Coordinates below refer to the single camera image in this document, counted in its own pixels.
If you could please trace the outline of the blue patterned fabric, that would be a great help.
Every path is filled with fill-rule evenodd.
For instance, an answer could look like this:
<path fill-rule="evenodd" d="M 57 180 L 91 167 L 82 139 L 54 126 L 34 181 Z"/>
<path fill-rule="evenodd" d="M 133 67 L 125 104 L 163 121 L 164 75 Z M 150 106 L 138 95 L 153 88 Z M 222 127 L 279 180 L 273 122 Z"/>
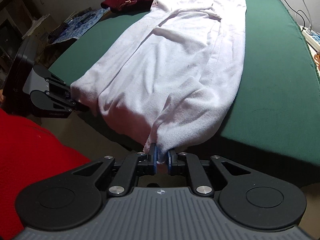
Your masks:
<path fill-rule="evenodd" d="M 108 12 L 110 12 L 110 8 L 91 10 L 81 16 L 64 22 L 61 27 L 58 27 L 55 31 L 50 33 L 48 43 L 55 44 L 72 39 L 78 40 Z"/>

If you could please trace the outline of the orange rubber bands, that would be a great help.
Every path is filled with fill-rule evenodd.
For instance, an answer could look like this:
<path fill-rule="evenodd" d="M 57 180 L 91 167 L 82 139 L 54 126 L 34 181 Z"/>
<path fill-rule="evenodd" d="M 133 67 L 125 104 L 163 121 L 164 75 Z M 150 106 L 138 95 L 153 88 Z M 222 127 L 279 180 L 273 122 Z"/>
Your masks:
<path fill-rule="evenodd" d="M 320 67 L 320 53 L 317 52 L 314 56 L 313 56 L 313 60 L 316 64 L 316 66 L 319 68 Z"/>

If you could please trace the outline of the red operator clothing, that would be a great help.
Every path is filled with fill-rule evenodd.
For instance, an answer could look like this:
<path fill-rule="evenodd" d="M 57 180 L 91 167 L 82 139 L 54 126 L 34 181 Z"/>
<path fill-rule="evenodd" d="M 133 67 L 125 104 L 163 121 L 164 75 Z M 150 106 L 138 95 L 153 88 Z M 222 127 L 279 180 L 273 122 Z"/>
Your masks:
<path fill-rule="evenodd" d="M 15 210 L 22 189 L 89 161 L 33 121 L 1 111 L 1 239 L 24 229 Z"/>

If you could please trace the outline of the green table cloth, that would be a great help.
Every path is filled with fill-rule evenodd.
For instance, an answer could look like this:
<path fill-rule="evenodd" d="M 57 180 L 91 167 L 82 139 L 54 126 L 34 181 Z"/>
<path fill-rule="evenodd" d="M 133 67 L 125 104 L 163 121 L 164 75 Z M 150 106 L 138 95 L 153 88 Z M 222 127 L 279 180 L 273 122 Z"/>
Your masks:
<path fill-rule="evenodd" d="M 319 77 L 305 38 L 280 0 L 246 0 L 246 6 L 244 69 L 237 95 L 218 131 L 183 150 L 224 154 L 235 143 L 233 155 L 248 157 L 241 150 L 248 146 L 263 162 L 284 157 L 318 166 Z M 71 86 L 149 12 L 97 24 L 50 70 Z"/>

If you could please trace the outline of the white t-shirt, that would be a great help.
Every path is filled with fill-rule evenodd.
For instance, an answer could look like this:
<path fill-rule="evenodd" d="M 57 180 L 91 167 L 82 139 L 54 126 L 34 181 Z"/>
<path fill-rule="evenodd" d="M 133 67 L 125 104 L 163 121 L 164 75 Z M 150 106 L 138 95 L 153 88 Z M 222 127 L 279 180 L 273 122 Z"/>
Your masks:
<path fill-rule="evenodd" d="M 71 96 L 107 125 L 156 145 L 158 162 L 210 139 L 244 69 L 246 0 L 153 0 L 85 74 Z"/>

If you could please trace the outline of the dark red garment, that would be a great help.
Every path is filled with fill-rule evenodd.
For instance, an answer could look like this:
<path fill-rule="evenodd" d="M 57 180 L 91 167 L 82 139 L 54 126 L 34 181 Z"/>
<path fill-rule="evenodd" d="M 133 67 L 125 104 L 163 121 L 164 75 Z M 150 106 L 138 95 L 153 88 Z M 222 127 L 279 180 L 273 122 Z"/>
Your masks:
<path fill-rule="evenodd" d="M 150 10 L 153 0 L 104 0 L 101 7 L 110 8 L 113 13 L 124 14 L 127 12 Z"/>

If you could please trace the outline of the white blue power strip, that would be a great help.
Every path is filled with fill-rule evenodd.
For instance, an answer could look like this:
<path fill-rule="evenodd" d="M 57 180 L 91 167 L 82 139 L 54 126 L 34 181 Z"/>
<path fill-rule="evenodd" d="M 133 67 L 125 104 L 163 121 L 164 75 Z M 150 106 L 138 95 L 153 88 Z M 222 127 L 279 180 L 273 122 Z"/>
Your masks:
<path fill-rule="evenodd" d="M 307 30 L 303 30 L 303 35 L 306 39 L 306 41 L 308 42 L 308 44 L 310 44 L 310 46 L 312 46 L 312 48 L 317 51 L 320 52 L 320 37 L 319 34 L 316 33 L 315 31 L 310 31 L 308 32 Z"/>

